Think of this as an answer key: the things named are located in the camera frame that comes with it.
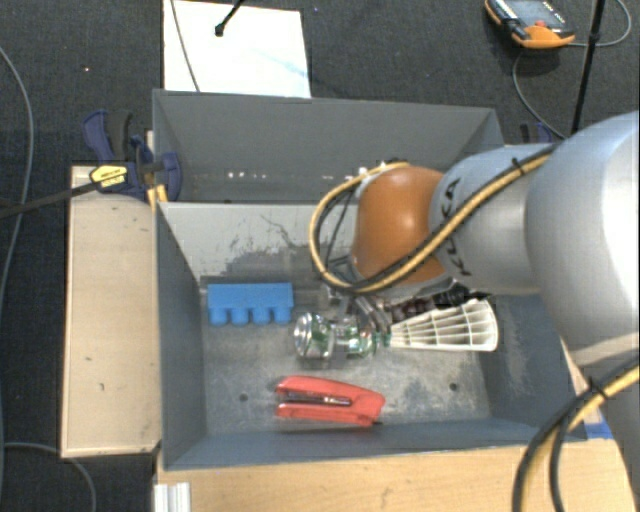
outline gray bin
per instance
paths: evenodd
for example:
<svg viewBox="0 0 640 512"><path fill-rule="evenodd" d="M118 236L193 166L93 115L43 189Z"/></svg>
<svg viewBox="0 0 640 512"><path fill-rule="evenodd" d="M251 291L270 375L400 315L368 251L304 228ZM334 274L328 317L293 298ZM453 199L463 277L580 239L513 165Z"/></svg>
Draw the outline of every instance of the gray bin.
<svg viewBox="0 0 640 512"><path fill-rule="evenodd" d="M293 318L322 311L326 298L306 242L313 203L376 160L445 171L501 146L492 110L166 91L155 91L153 106L156 153L177 151L185 173L180 200L162 204L156 218L166 469L524 444L574 396L560 340L536 296L495 299L496 352L380 349L340 370L303 368L291 326L208 324L210 282L287 280ZM353 214L337 252L350 244ZM381 424L275 418L273 390L291 374L381 392Z"/></svg>

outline electronic device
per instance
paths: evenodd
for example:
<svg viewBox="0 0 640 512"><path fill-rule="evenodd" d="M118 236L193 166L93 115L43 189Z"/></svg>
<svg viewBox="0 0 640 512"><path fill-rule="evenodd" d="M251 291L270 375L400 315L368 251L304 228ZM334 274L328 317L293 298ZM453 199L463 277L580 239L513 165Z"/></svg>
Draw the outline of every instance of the electronic device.
<svg viewBox="0 0 640 512"><path fill-rule="evenodd" d="M493 22L525 48L560 48L575 39L566 17L549 0L485 0L484 7Z"/></svg>

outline wooden board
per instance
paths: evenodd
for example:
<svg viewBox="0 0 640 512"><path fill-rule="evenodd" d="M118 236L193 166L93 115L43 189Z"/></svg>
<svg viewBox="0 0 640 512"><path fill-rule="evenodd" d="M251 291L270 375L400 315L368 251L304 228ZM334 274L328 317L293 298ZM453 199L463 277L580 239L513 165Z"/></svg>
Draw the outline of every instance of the wooden board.
<svg viewBox="0 0 640 512"><path fill-rule="evenodd" d="M340 462L164 472L158 483L191 484L192 512L511 510L511 487L523 449L496 448ZM553 510L542 472L526 510ZM571 443L562 456L567 512L633 512L617 445Z"/></svg>
<svg viewBox="0 0 640 512"><path fill-rule="evenodd" d="M76 167L72 185L92 167ZM160 440L153 233L148 205L91 192L71 201L60 450L149 452Z"/></svg>

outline clamp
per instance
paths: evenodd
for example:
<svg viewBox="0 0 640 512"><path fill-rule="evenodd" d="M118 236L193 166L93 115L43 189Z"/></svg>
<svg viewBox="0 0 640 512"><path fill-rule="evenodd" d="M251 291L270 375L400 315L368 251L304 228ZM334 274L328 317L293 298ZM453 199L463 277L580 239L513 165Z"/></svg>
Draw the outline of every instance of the clamp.
<svg viewBox="0 0 640 512"><path fill-rule="evenodd" d="M164 184L169 201L182 187L182 169L175 152L163 153L158 162L142 137L129 137L131 113L96 110L82 122L82 135L100 166L89 177L99 192L124 194L147 201L147 192Z"/></svg>

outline white shuttlecock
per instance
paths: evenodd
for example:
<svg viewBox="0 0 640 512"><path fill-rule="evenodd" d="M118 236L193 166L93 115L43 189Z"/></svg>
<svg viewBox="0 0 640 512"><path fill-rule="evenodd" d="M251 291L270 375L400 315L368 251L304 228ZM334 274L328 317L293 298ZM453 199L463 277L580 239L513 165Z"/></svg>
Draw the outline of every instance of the white shuttlecock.
<svg viewBox="0 0 640 512"><path fill-rule="evenodd" d="M486 300L471 300L393 324L390 346L490 352L498 346L498 322Z"/></svg>

